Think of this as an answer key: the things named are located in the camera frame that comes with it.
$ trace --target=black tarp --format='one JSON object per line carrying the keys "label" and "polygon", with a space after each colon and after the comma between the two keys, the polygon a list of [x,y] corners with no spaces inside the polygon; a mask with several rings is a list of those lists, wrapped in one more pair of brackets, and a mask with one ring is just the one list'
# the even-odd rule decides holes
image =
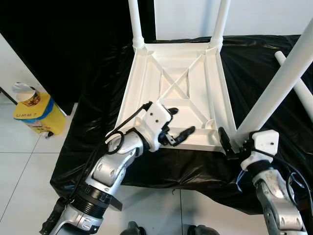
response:
{"label": "black tarp", "polygon": [[[132,40],[127,1],[1,2],[0,33],[55,102],[70,114],[100,48]],[[153,0],[138,0],[146,40],[155,39]]]}
{"label": "black tarp", "polygon": [[[279,64],[274,53],[286,56],[299,36],[229,36],[221,57],[237,127],[273,78]],[[170,42],[207,42],[208,38]],[[66,197],[92,149],[112,130],[123,99],[134,52],[131,44],[110,45],[98,53],[92,78],[81,95],[76,114],[54,169],[51,184]],[[313,91],[312,65],[302,76]],[[264,128],[280,134],[278,156],[296,166],[313,186],[313,125],[292,90]],[[261,213],[251,176],[238,185],[240,162],[219,152],[161,149],[137,158],[128,168],[124,185],[197,190],[224,205],[246,213]]]}

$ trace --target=tile floor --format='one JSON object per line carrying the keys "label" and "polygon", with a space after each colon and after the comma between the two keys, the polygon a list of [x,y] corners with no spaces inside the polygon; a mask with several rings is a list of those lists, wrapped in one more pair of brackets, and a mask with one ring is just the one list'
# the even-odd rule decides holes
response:
{"label": "tile floor", "polygon": [[[65,131],[45,139],[12,119],[14,104],[0,99],[0,234],[36,235],[57,194],[49,184],[74,111]],[[249,216],[188,190],[123,186],[123,212],[108,208],[97,234],[119,235],[129,221],[148,235],[186,235],[190,224],[211,226],[221,235],[267,235],[261,215]]]}

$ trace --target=yellow bin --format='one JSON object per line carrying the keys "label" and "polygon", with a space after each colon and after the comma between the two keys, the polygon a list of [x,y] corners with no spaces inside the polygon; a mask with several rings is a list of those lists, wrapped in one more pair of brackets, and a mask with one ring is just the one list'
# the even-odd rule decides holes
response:
{"label": "yellow bin", "polygon": [[19,102],[13,118],[23,121],[37,133],[50,131],[55,135],[63,131],[66,122],[66,117],[48,93],[40,93],[40,101],[34,106]]}

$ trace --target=white plastic pipe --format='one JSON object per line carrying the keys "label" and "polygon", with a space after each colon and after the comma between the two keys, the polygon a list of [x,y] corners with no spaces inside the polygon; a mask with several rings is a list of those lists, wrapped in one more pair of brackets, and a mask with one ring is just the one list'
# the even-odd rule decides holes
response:
{"label": "white plastic pipe", "polygon": [[209,48],[219,47],[220,51],[223,45],[223,33],[227,20],[230,0],[221,0],[219,12],[217,15],[213,35],[211,37]]}
{"label": "white plastic pipe", "polygon": [[237,144],[259,130],[313,61],[313,19],[237,130]]}
{"label": "white plastic pipe", "polygon": [[[275,57],[280,65],[282,65],[286,59],[281,51],[277,51],[275,53]],[[310,90],[307,88],[301,78],[299,78],[293,89],[298,95],[311,121],[313,122],[313,94],[310,92]]]}
{"label": "white plastic pipe", "polygon": [[141,25],[139,17],[139,9],[137,0],[128,0],[129,12],[131,15],[132,30],[133,30],[133,47],[143,48],[145,45],[141,34]]}

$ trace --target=black cable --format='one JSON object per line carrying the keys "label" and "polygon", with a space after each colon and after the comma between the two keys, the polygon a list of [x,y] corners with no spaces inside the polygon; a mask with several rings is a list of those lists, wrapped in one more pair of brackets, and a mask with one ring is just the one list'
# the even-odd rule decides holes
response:
{"label": "black cable", "polygon": [[283,160],[283,159],[280,159],[280,158],[278,158],[278,157],[276,157],[276,156],[274,156],[274,155],[272,155],[272,154],[269,154],[269,153],[267,153],[267,152],[261,151],[261,150],[259,150],[259,149],[253,148],[253,149],[251,149],[251,150],[252,150],[252,151],[255,151],[255,152],[262,153],[262,154],[267,155],[267,156],[269,156],[269,157],[272,157],[273,159],[275,159],[275,160],[281,162],[282,164],[285,164],[285,165],[289,166],[289,167],[301,178],[301,180],[302,180],[303,183],[304,183],[304,187],[305,187],[305,190],[306,190],[307,195],[308,195],[308,198],[309,198],[309,207],[310,207],[310,208],[309,208],[309,211],[310,211],[309,227],[310,227],[311,229],[313,229],[313,225],[312,225],[312,223],[313,223],[313,201],[312,201],[312,196],[311,196],[311,188],[310,188],[308,182],[306,181],[306,179],[304,178],[304,176],[303,176],[303,175],[300,173],[300,171],[297,170],[293,165],[291,165],[290,163],[286,162],[286,161]]}
{"label": "black cable", "polygon": [[119,142],[119,144],[118,144],[118,146],[116,147],[116,149],[115,150],[113,150],[113,151],[109,151],[109,149],[107,148],[107,152],[106,152],[106,154],[114,154],[114,153],[116,153],[121,147],[122,147],[122,144],[124,143],[124,138],[125,138],[125,135],[124,135],[124,133],[123,132],[121,132],[121,131],[115,131],[115,133],[114,133],[114,135],[115,134],[119,134],[120,136],[121,136],[121,140],[120,140],[120,142]]}
{"label": "black cable", "polygon": [[122,144],[124,143],[124,133],[122,133],[121,131],[119,131],[120,128],[122,128],[126,123],[128,123],[131,119],[133,119],[137,114],[140,113],[141,110],[148,110],[149,107],[151,106],[152,102],[150,101],[149,103],[146,103],[146,104],[143,104],[136,112],[134,112],[129,118],[127,118],[125,121],[123,121],[119,126],[117,126],[114,130],[112,130],[108,135],[106,135],[103,140],[95,147],[95,149],[92,151],[92,153],[90,154],[90,156],[88,157],[87,161],[86,161],[86,164],[84,166],[84,169],[83,169],[83,172],[81,174],[81,176],[79,177],[79,180],[77,181],[75,187],[74,187],[74,190],[72,191],[72,193],[70,194],[70,197],[68,198],[68,201],[67,203],[69,203],[74,195],[76,194],[77,192],[77,189],[81,183],[81,181],[83,180],[84,178],[84,175],[85,175],[85,172],[89,166],[89,163],[90,162],[93,162],[93,159],[95,158],[95,156],[97,155],[98,153],[98,150],[99,148],[102,146],[102,145],[105,145],[106,141],[113,135],[115,134],[120,134],[121,136],[121,141],[119,143],[119,145],[117,146],[117,148],[114,150],[114,151],[111,151],[111,152],[106,152],[107,154],[113,154],[113,153],[116,153],[122,146]]}
{"label": "black cable", "polygon": [[295,174],[295,172],[291,172],[289,174],[289,176],[288,176],[288,178],[286,180],[286,188],[287,188],[287,193],[288,193],[288,196],[289,196],[291,202],[298,208],[298,204],[295,202],[295,200],[294,200],[294,198],[293,198],[293,196],[291,194],[291,189],[290,189],[290,187],[291,187],[290,186],[290,184],[291,184],[290,179],[291,179],[292,175],[294,175],[294,174]]}
{"label": "black cable", "polygon": [[291,178],[292,178],[292,181],[293,181],[293,182],[296,182],[301,188],[305,188],[304,185],[303,185],[302,183],[300,183],[300,182],[297,180],[297,178],[295,178],[293,175],[291,176]]}

